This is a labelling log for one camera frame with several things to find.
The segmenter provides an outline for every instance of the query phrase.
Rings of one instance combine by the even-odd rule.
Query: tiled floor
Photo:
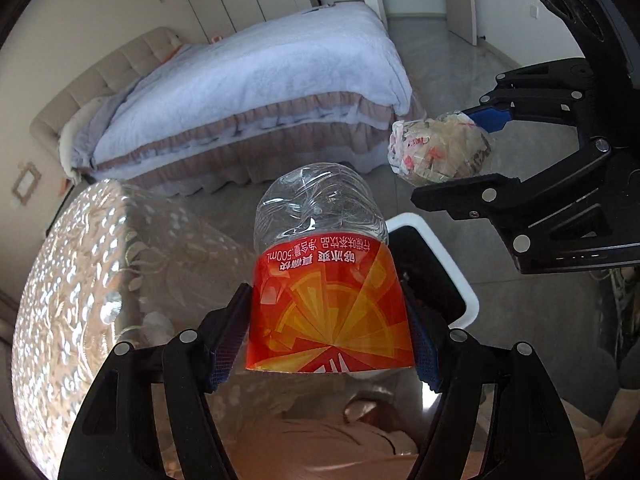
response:
[[[420,86],[430,116],[476,105],[494,87],[495,75],[510,69],[483,47],[474,48],[448,33],[441,20],[392,20],[390,35]],[[550,124],[511,123],[494,139],[490,171],[522,179],[577,149],[572,128]],[[618,375],[613,358],[597,345],[600,298],[592,276],[522,276],[488,221],[455,222],[443,212],[418,211],[410,202],[411,186],[388,167],[377,168],[366,181],[386,218],[420,213],[472,284],[480,299],[478,320],[469,327],[472,335],[499,346],[528,340],[561,396],[604,420],[618,390]],[[238,242],[252,246],[255,207],[268,185],[229,184],[185,202]],[[397,393],[402,390],[418,402],[418,386],[412,384]]]

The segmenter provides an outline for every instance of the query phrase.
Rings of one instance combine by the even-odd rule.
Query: screw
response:
[[[596,148],[599,152],[607,153],[609,151],[609,143],[604,139],[596,140]]]
[[[518,351],[519,354],[522,354],[522,355],[533,354],[533,348],[531,348],[531,346],[528,345],[527,343],[518,343],[518,345],[516,346],[516,350]]]
[[[113,349],[116,355],[124,355],[129,351],[129,343],[118,343]]]
[[[526,253],[531,247],[531,240],[527,235],[518,235],[513,241],[513,248],[518,253]]]
[[[482,200],[485,202],[493,202],[497,196],[498,192],[493,187],[489,187],[482,192]]]
[[[463,343],[467,338],[466,332],[464,330],[460,330],[459,328],[455,328],[451,332],[449,332],[449,337],[456,343]]]
[[[192,343],[198,338],[198,333],[195,330],[185,330],[180,334],[180,341],[183,343]]]

